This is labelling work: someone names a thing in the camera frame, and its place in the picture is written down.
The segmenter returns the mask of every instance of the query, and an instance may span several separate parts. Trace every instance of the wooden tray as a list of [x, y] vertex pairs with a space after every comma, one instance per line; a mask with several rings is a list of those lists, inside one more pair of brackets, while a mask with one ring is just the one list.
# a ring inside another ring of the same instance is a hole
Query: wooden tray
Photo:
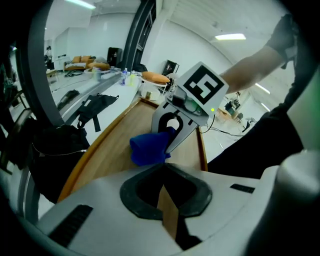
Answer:
[[[119, 115], [79, 160], [58, 202], [94, 179], [138, 167], [131, 161], [129, 140], [150, 133], [152, 115], [158, 106], [140, 98]], [[205, 146], [198, 127], [171, 152], [171, 158], [166, 162], [208, 171]]]

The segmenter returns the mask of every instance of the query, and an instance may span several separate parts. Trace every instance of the white desk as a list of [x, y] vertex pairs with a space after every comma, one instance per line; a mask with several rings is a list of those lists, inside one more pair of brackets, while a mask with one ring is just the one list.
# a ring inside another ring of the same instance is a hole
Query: white desk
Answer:
[[[90, 145], [124, 110], [126, 110], [127, 107], [130, 106], [140, 86], [141, 78], [136, 77], [132, 86], [120, 85], [116, 82], [101, 93], [114, 97], [119, 96], [119, 98], [97, 115], [101, 131], [95, 131], [95, 125], [92, 119], [85, 124], [84, 128], [87, 132], [86, 139]], [[78, 117], [73, 121], [72, 125], [77, 127], [77, 124]]]

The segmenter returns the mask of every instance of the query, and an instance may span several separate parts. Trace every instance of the forearm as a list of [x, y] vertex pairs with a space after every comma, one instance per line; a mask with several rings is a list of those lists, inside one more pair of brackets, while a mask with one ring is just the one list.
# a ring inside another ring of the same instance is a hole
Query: forearm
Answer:
[[240, 60], [221, 74], [229, 85], [227, 94], [251, 87], [283, 64], [284, 59], [280, 54], [271, 47], [264, 46], [254, 55]]

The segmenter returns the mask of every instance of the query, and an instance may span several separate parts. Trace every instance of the speaker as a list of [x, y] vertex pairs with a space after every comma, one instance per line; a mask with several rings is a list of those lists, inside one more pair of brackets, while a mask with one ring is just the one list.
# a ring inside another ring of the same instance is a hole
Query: speaker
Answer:
[[122, 49], [109, 47], [106, 61], [110, 66], [116, 66], [121, 61]]

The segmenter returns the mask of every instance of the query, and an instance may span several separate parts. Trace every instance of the black sleeve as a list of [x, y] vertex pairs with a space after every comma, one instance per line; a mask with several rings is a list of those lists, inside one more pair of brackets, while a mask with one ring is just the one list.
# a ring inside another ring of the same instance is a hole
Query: black sleeve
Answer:
[[284, 59], [285, 65], [282, 68], [286, 68], [287, 63], [293, 60], [297, 54], [295, 34], [298, 32], [295, 31], [296, 28], [292, 16], [286, 14], [275, 26], [271, 38], [266, 43], [266, 46], [276, 50]]

